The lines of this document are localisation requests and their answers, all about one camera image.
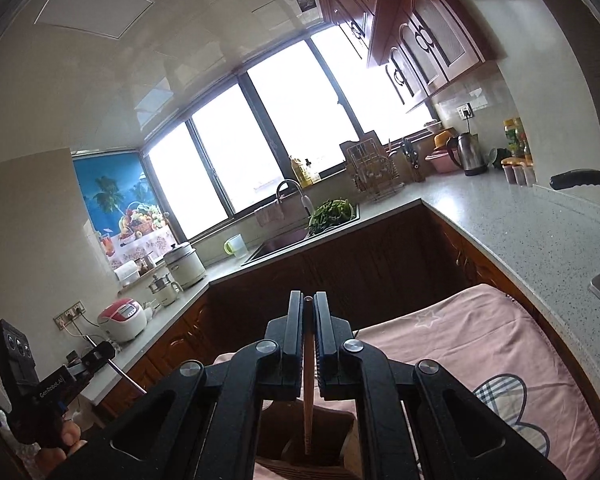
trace electric outlet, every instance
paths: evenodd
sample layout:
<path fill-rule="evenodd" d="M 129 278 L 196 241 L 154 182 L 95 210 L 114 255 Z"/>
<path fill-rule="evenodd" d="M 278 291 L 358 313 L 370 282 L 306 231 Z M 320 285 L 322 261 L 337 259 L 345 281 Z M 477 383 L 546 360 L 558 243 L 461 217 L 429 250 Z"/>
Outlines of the electric outlet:
<path fill-rule="evenodd" d="M 469 103 L 459 106 L 456 109 L 458 110 L 458 113 L 460 114 L 460 118 L 462 120 L 471 119 L 474 116 L 474 109 L 471 108 L 471 105 Z"/>
<path fill-rule="evenodd" d="M 78 303 L 72 304 L 67 310 L 55 316 L 54 322 L 58 327 L 58 330 L 64 330 L 65 326 L 82 314 L 84 314 L 84 305 L 81 301 L 78 301 Z"/>

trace plaid fabric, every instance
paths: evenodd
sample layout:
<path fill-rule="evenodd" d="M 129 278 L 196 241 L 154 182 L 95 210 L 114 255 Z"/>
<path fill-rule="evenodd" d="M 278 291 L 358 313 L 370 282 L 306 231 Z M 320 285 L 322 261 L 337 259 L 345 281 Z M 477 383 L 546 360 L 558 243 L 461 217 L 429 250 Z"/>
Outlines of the plaid fabric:
<path fill-rule="evenodd" d="M 542 455 L 549 455 L 549 437 L 537 426 L 520 422 L 526 405 L 526 385 L 515 375 L 492 377 L 474 390 L 489 409 L 518 432 Z"/>

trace countertop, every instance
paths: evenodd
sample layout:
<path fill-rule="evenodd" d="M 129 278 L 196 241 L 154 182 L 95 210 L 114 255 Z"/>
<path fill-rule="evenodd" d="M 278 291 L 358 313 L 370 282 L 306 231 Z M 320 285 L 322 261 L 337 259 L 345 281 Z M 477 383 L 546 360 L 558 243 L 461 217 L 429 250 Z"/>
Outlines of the countertop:
<path fill-rule="evenodd" d="M 507 184 L 490 171 L 466 177 L 435 175 L 377 201 L 360 204 L 360 219 L 241 267 L 228 258 L 207 268 L 206 276 L 160 309 L 146 329 L 117 356 L 129 370 L 152 344 L 213 283 L 269 265 L 309 246 L 343 236 L 420 203 L 469 238 L 522 290 L 570 347 L 600 397 L 600 300 L 588 290 L 600 272 L 600 224 L 536 196 L 531 188 Z M 103 368 L 82 391 L 99 403 L 119 376 Z"/>

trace human hand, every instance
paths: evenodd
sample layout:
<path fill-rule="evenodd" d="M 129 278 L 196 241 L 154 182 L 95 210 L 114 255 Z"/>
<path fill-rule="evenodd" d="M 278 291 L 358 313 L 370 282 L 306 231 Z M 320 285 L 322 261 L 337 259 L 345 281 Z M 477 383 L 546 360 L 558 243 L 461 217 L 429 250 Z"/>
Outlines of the human hand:
<path fill-rule="evenodd" d="M 62 441 L 69 447 L 69 455 L 84 446 L 87 441 L 80 440 L 80 427 L 70 420 L 62 425 Z M 67 454 L 56 447 L 55 449 L 41 449 L 36 455 L 36 465 L 44 476 L 47 476 L 57 466 L 66 460 Z"/>

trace leafy green vegetable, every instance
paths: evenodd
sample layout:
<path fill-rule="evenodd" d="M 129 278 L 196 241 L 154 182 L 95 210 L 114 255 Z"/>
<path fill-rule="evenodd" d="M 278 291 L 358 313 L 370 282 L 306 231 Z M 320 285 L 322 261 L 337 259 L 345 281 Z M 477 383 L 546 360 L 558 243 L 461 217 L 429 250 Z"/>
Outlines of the leafy green vegetable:
<path fill-rule="evenodd" d="M 331 227 L 351 220 L 353 208 L 349 200 L 327 200 L 319 206 L 309 220 L 309 236 L 320 234 Z"/>

